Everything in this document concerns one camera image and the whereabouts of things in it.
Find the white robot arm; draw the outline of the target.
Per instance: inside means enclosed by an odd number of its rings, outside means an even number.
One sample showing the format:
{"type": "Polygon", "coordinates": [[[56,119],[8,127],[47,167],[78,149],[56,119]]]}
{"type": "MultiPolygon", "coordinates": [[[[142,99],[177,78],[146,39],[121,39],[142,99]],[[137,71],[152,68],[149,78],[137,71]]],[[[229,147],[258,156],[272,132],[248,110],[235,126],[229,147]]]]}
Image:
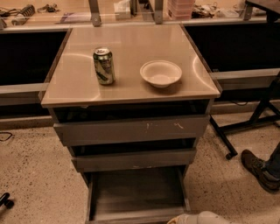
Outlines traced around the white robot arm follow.
{"type": "Polygon", "coordinates": [[[183,213],[169,220],[167,224],[232,224],[216,213],[204,211],[198,214],[183,213]]]}

